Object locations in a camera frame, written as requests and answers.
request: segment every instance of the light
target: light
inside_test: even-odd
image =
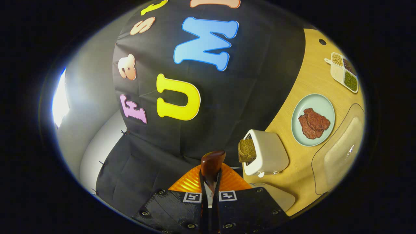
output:
[[[61,78],[59,79],[58,88],[56,89],[55,95],[52,101],[52,114],[56,126],[59,128],[62,123],[62,119],[69,112],[69,105],[67,100],[67,93],[65,91],[65,72],[62,72]]]

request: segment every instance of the white wall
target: white wall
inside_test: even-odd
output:
[[[88,191],[96,190],[98,173],[110,151],[122,137],[126,125],[121,117],[120,111],[116,113],[101,127],[89,143],[81,161],[79,170],[81,185]]]
[[[138,7],[89,38],[67,65],[65,89],[69,112],[56,134],[62,157],[77,180],[80,179],[82,157],[91,139],[114,112],[119,112],[113,85],[114,44]]]

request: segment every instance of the green beans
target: green beans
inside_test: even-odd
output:
[[[348,71],[350,71],[352,74],[357,75],[355,72],[355,69],[353,68],[353,66],[350,65],[349,61],[346,59],[343,59],[344,61],[344,67],[345,69],[347,69]]]
[[[345,79],[344,79],[344,84],[350,88],[352,91],[356,91],[357,90],[357,79],[355,77],[353,77],[351,75],[351,73],[345,71]]]

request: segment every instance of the letter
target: letter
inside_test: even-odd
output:
[[[135,35],[137,33],[142,33],[142,32],[147,31],[150,28],[150,26],[152,26],[155,19],[156,19],[155,17],[150,17],[149,19],[147,19],[145,21],[138,22],[131,29],[130,35]]]
[[[136,69],[134,68],[135,63],[136,60],[133,55],[121,58],[119,60],[119,73],[121,77],[127,77],[129,80],[134,80],[136,78]]]
[[[202,4],[217,4],[226,5],[231,8],[238,8],[240,6],[240,0],[191,0],[190,7],[196,7]]]
[[[147,124],[146,113],[144,112],[143,108],[139,110],[135,110],[137,108],[137,104],[131,101],[126,102],[126,96],[120,95],[121,106],[123,107],[124,115],[128,118],[129,116],[140,119],[143,123]]]
[[[163,98],[158,98],[156,109],[160,117],[169,116],[180,120],[191,120],[198,114],[201,96],[193,84],[167,79],[163,74],[159,74],[156,79],[156,89],[158,92],[173,90],[188,96],[188,103],[183,107],[166,103]]]
[[[222,51],[219,54],[209,53],[209,50],[217,50],[231,47],[231,44],[221,37],[213,34],[223,34],[226,38],[234,38],[238,30],[237,21],[216,21],[200,20],[188,17],[182,24],[182,29],[188,33],[198,36],[198,38],[184,42],[176,46],[173,52],[173,61],[176,64],[184,60],[195,60],[206,62],[217,67],[218,71],[227,68],[230,55]]]
[[[159,9],[159,8],[163,7],[167,2],[168,2],[168,0],[163,0],[159,4],[156,4],[156,5],[152,4],[152,5],[148,6],[148,7],[146,7],[145,9],[141,10],[140,14],[141,15],[144,15],[144,14],[146,14],[149,11],[153,11],[153,10]]]

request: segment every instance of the yellow letter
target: yellow letter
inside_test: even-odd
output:
[[[168,0],[163,0],[159,4],[156,4],[156,5],[153,5],[152,4],[152,5],[148,6],[148,7],[146,7],[145,9],[141,10],[140,14],[141,15],[144,15],[144,14],[146,14],[149,11],[153,11],[153,10],[159,9],[159,8],[163,7],[167,2],[168,2]]]
[[[180,120],[191,120],[198,114],[201,96],[193,84],[167,79],[163,74],[159,74],[156,79],[156,89],[158,92],[173,90],[188,96],[188,103],[183,107],[166,103],[163,98],[158,98],[156,109],[160,117],[169,116]]]

